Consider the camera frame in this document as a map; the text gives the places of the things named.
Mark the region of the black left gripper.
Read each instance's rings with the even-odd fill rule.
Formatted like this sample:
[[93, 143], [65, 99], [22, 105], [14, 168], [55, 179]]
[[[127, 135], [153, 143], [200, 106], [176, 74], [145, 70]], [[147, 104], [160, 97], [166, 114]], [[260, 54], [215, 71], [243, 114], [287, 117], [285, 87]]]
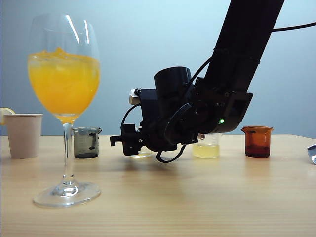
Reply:
[[[188, 102], [185, 89], [141, 89], [139, 98], [142, 110], [142, 135], [145, 145], [153, 151], [173, 151], [177, 145], [198, 142], [198, 133], [194, 131], [193, 106]], [[123, 124], [121, 135], [110, 137], [111, 146], [122, 142], [126, 156], [137, 155], [142, 147], [140, 133], [135, 124]]]

